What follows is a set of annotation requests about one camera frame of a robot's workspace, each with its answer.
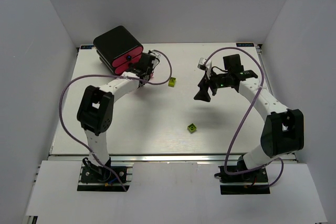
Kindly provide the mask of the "pink top drawer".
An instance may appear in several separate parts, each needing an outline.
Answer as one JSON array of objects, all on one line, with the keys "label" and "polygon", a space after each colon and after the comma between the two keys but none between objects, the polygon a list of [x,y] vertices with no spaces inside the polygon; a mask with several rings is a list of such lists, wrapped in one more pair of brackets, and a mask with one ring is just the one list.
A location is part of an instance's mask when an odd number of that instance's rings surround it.
[{"label": "pink top drawer", "polygon": [[126,62],[131,61],[132,59],[134,59],[135,57],[137,57],[138,55],[140,55],[143,51],[143,47],[138,46],[126,53],[124,53],[123,55],[119,56],[118,58],[116,58],[113,63],[112,66],[113,67],[118,67]]}]

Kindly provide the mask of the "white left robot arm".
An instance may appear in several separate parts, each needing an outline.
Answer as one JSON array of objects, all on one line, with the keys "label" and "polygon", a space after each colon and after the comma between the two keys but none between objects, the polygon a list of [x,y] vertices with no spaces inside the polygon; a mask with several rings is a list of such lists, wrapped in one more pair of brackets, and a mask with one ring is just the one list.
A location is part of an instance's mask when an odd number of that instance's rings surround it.
[{"label": "white left robot arm", "polygon": [[96,166],[110,166],[107,130],[112,123],[114,104],[149,81],[158,63],[156,56],[143,53],[138,62],[131,64],[122,75],[113,78],[107,84],[86,87],[77,112],[77,120],[87,137],[91,152],[89,162]]}]

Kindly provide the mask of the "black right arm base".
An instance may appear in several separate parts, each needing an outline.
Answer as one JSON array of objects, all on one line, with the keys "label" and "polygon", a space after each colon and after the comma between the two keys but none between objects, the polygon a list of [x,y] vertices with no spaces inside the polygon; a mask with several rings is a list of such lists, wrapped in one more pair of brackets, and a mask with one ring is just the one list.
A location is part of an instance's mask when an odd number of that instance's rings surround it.
[{"label": "black right arm base", "polygon": [[268,195],[269,180],[265,168],[241,175],[225,173],[224,166],[218,167],[214,177],[220,181],[222,195]]}]

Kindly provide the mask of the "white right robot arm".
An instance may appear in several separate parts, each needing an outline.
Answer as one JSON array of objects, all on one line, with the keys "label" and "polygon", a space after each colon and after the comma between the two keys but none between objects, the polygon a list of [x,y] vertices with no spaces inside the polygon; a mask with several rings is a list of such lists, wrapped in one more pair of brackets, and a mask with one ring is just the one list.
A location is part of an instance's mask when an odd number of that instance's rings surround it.
[{"label": "white right robot arm", "polygon": [[223,58],[225,70],[216,74],[211,60],[202,58],[198,68],[204,76],[198,84],[194,100],[210,102],[220,88],[233,88],[246,98],[264,121],[260,143],[242,155],[237,163],[238,172],[261,168],[276,158],[303,149],[304,117],[299,109],[291,110],[280,103],[252,70],[244,69],[238,54]]}]

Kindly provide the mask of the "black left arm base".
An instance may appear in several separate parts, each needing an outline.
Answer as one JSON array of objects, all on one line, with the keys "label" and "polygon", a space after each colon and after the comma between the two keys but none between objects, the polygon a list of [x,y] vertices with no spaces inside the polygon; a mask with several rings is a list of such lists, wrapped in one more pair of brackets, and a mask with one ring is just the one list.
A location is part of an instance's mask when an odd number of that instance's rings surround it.
[{"label": "black left arm base", "polygon": [[116,175],[110,170],[96,166],[85,157],[82,160],[77,191],[122,193],[128,191],[132,180],[133,167],[127,165],[111,166],[111,168],[118,175],[123,185],[119,183]]}]

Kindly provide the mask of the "lime curved lego brick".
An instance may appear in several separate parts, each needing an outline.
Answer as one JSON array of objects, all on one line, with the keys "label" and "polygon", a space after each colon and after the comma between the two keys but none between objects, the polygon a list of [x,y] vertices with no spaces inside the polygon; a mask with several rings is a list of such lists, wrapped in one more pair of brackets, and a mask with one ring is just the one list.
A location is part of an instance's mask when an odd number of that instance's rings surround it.
[{"label": "lime curved lego brick", "polygon": [[169,82],[168,82],[168,86],[169,87],[175,87],[176,84],[176,78],[171,77]]}]

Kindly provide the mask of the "lime small lego front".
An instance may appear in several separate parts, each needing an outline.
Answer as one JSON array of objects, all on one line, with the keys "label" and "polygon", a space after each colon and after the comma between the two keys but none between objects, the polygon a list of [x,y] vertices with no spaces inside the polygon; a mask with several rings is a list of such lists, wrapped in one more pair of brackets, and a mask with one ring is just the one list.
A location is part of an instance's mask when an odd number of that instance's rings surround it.
[{"label": "lime small lego front", "polygon": [[197,127],[196,127],[195,124],[192,123],[192,124],[187,126],[187,130],[192,134],[197,130]]}]

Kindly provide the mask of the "black drawer cabinet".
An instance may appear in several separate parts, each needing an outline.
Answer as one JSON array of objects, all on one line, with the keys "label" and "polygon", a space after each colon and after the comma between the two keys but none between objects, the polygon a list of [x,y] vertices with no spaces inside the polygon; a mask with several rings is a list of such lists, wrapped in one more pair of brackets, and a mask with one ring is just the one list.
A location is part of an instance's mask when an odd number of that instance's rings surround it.
[{"label": "black drawer cabinet", "polygon": [[[116,58],[138,46],[143,47],[124,26],[117,26],[96,37],[93,40],[93,45],[96,48],[100,60],[114,75],[116,75],[114,73],[116,68],[112,66],[112,63]],[[137,63],[141,58],[141,54],[129,62]]]}]

